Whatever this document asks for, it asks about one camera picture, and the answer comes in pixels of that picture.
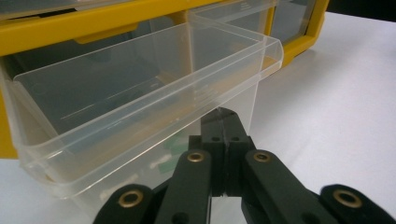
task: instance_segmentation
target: transparent plastic bin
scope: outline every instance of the transparent plastic bin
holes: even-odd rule
[[[13,79],[2,65],[0,81],[21,167],[94,216],[116,189],[170,177],[209,111],[230,108],[248,130],[282,59],[276,39],[191,17]]]
[[[172,20],[162,16],[153,20],[139,22],[138,27],[132,32],[113,35],[87,44],[79,44],[75,40],[63,41],[37,49],[9,54],[4,56],[4,61],[8,75],[15,77],[21,73],[27,73],[172,26],[175,26]]]
[[[268,9],[278,5],[277,0],[227,1],[190,10],[190,16],[200,20],[231,24],[259,34],[264,34]]]

